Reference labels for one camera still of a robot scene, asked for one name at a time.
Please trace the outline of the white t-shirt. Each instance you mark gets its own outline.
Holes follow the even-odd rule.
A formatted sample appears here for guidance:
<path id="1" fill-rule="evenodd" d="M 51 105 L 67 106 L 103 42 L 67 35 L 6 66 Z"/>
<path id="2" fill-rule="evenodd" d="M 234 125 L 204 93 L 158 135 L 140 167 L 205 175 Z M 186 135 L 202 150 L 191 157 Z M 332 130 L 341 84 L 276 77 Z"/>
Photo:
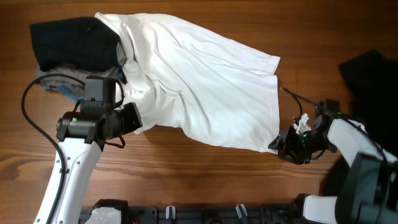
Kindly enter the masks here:
<path id="1" fill-rule="evenodd" d="M 268 152 L 279 133 L 280 58 L 167 14 L 102 14 L 121 39 L 125 102 L 142 130 L 180 128 L 212 146 Z"/>

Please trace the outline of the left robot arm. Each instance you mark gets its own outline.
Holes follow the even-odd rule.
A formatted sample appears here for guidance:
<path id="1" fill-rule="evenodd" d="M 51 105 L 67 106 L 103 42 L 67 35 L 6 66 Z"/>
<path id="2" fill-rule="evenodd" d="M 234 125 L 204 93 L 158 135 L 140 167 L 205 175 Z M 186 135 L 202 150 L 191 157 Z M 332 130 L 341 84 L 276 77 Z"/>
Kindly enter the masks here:
<path id="1" fill-rule="evenodd" d="M 55 162 L 35 223 L 78 223 L 88 182 L 104 146 L 142 127 L 119 80 L 88 76 L 85 94 L 57 123 Z"/>

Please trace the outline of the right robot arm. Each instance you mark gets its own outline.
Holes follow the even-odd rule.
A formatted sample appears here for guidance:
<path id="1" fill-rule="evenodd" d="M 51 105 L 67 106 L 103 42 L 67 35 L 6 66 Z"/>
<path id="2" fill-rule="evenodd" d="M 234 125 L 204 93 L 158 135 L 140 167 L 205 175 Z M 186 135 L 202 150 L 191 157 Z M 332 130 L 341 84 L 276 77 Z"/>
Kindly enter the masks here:
<path id="1" fill-rule="evenodd" d="M 306 195 L 302 216 L 317 223 L 397 223 L 397 158 L 381 149 L 360 123 L 340 113 L 337 101 L 316 105 L 314 126 L 302 114 L 269 144 L 279 158 L 308 164 L 340 151 L 349 170 L 336 196 Z"/>

